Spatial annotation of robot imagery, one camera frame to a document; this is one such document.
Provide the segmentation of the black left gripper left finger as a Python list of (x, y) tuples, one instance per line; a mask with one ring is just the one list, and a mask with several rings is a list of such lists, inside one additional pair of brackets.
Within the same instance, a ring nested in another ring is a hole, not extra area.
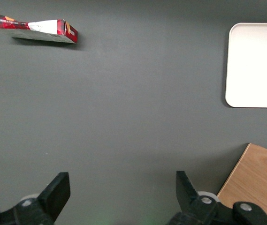
[(20, 201), (13, 214), (17, 225), (53, 225), (70, 197), (69, 173), (59, 173), (37, 196)]

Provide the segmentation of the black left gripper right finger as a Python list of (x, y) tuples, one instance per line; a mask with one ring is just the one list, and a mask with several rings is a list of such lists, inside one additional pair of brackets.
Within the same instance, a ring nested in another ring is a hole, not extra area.
[(176, 172), (176, 197), (181, 211), (169, 225), (212, 225), (217, 216), (217, 202), (208, 195), (200, 195), (184, 171)]

